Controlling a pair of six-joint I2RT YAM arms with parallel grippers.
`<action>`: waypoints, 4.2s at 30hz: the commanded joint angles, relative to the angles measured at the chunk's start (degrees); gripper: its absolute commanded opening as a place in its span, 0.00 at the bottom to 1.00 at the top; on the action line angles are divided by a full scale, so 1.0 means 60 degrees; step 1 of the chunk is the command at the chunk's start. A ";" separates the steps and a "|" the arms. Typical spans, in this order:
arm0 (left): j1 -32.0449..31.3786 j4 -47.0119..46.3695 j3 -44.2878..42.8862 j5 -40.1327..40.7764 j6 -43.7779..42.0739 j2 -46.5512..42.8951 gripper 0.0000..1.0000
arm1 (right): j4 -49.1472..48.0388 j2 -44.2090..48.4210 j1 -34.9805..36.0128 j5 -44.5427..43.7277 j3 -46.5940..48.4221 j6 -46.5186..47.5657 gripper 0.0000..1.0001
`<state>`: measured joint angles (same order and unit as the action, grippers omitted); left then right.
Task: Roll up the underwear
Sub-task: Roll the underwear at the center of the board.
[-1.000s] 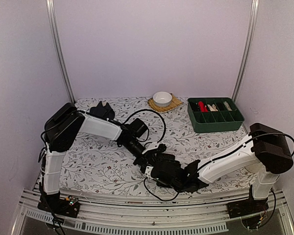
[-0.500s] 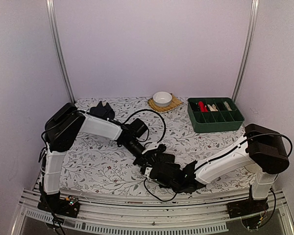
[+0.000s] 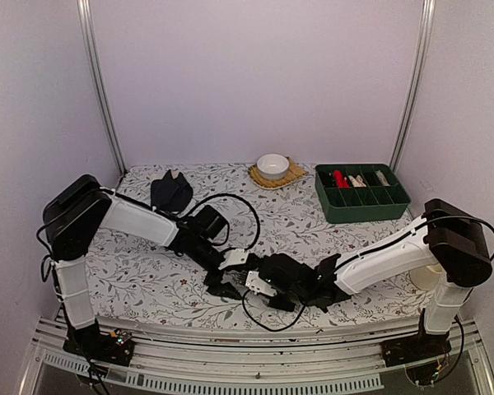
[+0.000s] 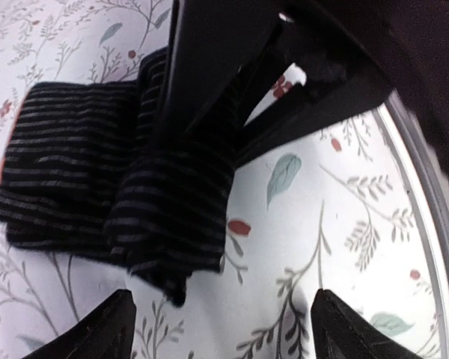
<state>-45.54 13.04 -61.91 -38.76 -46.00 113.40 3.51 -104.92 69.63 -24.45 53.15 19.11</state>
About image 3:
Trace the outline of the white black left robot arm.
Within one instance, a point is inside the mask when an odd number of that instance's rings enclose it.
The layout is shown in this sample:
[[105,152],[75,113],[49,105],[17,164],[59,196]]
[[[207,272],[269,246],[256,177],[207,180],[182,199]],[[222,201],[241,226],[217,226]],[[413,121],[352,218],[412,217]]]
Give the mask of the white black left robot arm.
[[239,291],[224,282],[228,263],[246,263],[243,250],[219,251],[215,238],[228,230],[228,221],[203,203],[176,217],[103,188],[84,174],[64,189],[43,210],[37,240],[46,248],[41,263],[44,281],[52,280],[62,304],[71,348],[89,357],[100,356],[129,344],[123,336],[103,335],[94,315],[86,278],[86,255],[100,229],[115,230],[146,239],[178,256],[187,256],[207,273],[204,283],[211,295],[238,300]]

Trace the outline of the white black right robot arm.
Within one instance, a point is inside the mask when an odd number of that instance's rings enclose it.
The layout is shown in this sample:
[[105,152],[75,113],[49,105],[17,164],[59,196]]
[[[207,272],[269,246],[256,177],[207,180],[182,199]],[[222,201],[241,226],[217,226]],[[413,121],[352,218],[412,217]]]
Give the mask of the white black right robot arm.
[[404,229],[355,253],[334,254],[316,267],[286,254],[266,256],[249,273],[247,287],[266,295],[276,309],[293,310],[293,299],[326,311],[374,284],[403,272],[441,266],[429,305],[421,312],[417,333],[381,343],[387,366],[444,355],[451,350],[450,328],[473,288],[492,275],[494,253],[484,231],[485,220],[470,216],[440,199]]

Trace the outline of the black striped underwear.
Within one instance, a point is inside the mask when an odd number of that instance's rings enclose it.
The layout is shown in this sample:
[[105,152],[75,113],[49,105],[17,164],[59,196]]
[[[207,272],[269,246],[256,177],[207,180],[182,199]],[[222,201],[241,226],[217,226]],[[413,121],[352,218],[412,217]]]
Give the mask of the black striped underwear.
[[245,278],[249,271],[258,271],[259,272],[259,258],[252,253],[249,253],[248,260],[246,264],[235,266],[235,267],[227,267],[225,270],[220,271],[234,271],[239,272],[243,275],[243,283],[245,286]]

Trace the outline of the dark navy underwear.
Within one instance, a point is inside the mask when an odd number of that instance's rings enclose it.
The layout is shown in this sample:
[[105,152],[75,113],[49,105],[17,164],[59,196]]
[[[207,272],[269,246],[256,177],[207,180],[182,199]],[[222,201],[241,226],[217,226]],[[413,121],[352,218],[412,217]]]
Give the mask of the dark navy underwear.
[[193,188],[182,173],[167,170],[160,179],[151,182],[151,207],[154,211],[179,213],[193,198]]

